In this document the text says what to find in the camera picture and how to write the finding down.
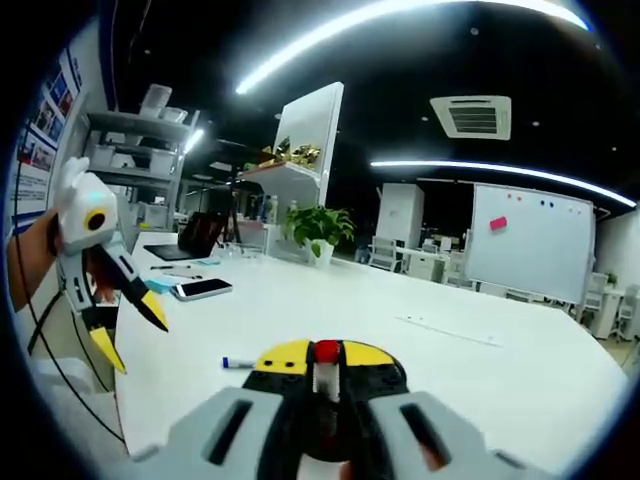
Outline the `person's left hand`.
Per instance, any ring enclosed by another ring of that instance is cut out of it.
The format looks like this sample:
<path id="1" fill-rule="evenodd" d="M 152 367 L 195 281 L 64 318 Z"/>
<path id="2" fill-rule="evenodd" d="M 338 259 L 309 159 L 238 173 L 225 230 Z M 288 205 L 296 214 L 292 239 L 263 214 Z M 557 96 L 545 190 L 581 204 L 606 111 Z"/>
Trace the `person's left hand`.
<path id="1" fill-rule="evenodd" d="M 57 209 L 48 209 L 37 220 L 37 226 L 39 227 L 41 235 L 43 236 L 46 251 L 49 255 L 57 257 L 62 246 L 62 236 Z"/>

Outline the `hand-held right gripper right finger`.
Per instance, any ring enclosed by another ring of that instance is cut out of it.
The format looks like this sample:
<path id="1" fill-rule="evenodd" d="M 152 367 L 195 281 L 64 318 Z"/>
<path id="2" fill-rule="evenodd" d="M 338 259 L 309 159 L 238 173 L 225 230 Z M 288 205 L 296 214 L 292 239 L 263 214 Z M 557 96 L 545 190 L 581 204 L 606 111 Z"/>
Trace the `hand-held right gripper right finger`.
<path id="1" fill-rule="evenodd" d="M 386 351 L 343 340 L 340 395 L 353 479 L 538 479 L 540 470 L 487 447 L 484 435 L 433 395 L 410 391 Z"/>

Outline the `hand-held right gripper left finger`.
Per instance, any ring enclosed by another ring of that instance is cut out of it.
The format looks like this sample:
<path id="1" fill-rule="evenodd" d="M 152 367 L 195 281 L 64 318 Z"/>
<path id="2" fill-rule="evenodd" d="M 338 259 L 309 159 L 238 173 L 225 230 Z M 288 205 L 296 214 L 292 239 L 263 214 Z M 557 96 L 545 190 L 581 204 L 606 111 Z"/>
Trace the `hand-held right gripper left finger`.
<path id="1" fill-rule="evenodd" d="M 226 387 L 170 428 L 165 446 L 129 462 L 131 479 L 295 479 L 312 393 L 314 347 L 279 344 L 244 384 Z"/>

